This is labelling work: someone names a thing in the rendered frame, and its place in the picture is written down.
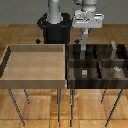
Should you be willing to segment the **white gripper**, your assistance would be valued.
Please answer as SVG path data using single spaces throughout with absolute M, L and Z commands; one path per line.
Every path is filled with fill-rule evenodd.
M 82 11 L 82 10 L 75 11 L 72 21 L 72 27 L 81 28 L 82 30 L 82 39 L 80 41 L 81 44 L 87 43 L 87 38 L 90 29 L 102 27 L 102 21 L 103 21 L 103 15 L 96 14 L 94 11 Z

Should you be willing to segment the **tall grey carton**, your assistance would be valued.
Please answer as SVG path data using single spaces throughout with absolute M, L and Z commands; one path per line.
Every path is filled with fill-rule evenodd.
M 86 45 L 81 44 L 80 59 L 85 59 L 85 51 L 86 51 Z

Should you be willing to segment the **dark wooden compartment bin on legs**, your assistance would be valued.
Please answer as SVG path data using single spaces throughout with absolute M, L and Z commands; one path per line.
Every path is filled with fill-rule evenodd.
M 124 44 L 116 44 L 114 59 L 111 59 L 111 44 L 87 44 L 85 59 L 80 59 L 81 45 L 66 46 L 66 79 L 70 95 L 76 89 L 119 89 L 118 97 L 128 89 L 128 50 Z M 82 70 L 87 70 L 87 77 L 82 77 Z

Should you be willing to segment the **tall thin grey box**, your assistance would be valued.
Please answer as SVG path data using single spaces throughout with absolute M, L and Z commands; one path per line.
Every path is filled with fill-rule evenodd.
M 111 41 L 111 45 L 112 45 L 111 59 L 114 59 L 115 58 L 115 55 L 116 55 L 117 47 L 116 47 L 116 43 L 114 41 Z

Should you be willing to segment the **small grey block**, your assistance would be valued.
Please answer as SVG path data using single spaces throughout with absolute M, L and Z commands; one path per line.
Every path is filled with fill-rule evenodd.
M 87 77 L 87 70 L 82 70 L 82 77 Z

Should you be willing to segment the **small grey can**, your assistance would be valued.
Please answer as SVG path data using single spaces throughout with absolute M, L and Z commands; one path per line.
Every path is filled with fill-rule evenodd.
M 119 68 L 119 67 L 117 67 L 117 66 L 115 66 L 114 68 L 113 68 L 113 72 L 120 72 L 121 71 L 121 68 Z

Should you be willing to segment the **light wooden bin on legs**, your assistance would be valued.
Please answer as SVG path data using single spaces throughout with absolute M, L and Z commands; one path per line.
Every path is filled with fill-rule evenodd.
M 62 44 L 9 44 L 0 58 L 0 89 L 7 89 L 25 124 L 13 89 L 65 88 L 65 46 Z

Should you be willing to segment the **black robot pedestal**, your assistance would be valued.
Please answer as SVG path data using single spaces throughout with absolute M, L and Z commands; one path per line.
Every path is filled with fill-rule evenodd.
M 72 20 L 68 13 L 62 13 L 63 20 L 57 24 L 51 24 L 47 21 L 47 14 L 44 14 L 37 25 L 43 31 L 45 44 L 68 44 L 70 42 L 70 29 Z

